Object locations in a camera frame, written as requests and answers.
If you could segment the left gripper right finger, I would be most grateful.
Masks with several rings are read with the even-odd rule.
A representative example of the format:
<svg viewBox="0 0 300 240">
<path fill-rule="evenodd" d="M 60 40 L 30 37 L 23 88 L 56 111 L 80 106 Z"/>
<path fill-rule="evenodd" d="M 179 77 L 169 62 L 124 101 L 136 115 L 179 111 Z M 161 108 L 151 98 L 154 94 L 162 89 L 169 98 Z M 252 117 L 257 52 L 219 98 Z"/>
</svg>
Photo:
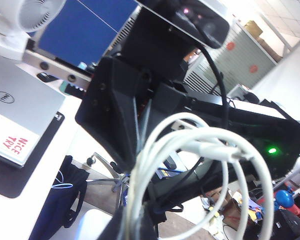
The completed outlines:
<svg viewBox="0 0 300 240">
<path fill-rule="evenodd" d="M 141 209 L 139 218 L 139 239 L 140 240 L 157 240 L 158 236 L 155 231 L 155 225 L 158 224 L 158 215 L 148 210 L 146 207 Z"/>
</svg>

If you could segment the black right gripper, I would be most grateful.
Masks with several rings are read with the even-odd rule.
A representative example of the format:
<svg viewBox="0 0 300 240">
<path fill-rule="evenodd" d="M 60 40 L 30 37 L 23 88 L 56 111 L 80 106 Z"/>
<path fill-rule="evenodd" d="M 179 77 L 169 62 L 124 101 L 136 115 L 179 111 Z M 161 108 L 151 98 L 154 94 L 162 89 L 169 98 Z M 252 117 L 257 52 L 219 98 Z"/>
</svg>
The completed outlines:
<svg viewBox="0 0 300 240">
<path fill-rule="evenodd" d="M 187 98 L 179 81 L 192 49 L 189 36 L 143 7 L 119 59 L 98 63 L 75 120 L 123 171 L 132 170 L 152 130 Z"/>
</svg>

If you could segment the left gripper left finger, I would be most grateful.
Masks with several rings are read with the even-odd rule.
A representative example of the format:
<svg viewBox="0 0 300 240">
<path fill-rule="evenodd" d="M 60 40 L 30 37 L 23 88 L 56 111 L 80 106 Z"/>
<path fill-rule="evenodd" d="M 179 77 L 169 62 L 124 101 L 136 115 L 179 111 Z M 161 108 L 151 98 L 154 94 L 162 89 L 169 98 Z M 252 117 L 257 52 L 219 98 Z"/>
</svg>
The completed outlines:
<svg viewBox="0 0 300 240">
<path fill-rule="evenodd" d="M 125 226 L 124 226 L 125 208 L 118 208 L 111 220 L 108 222 L 104 230 L 101 232 L 97 240 L 124 240 Z"/>
</svg>

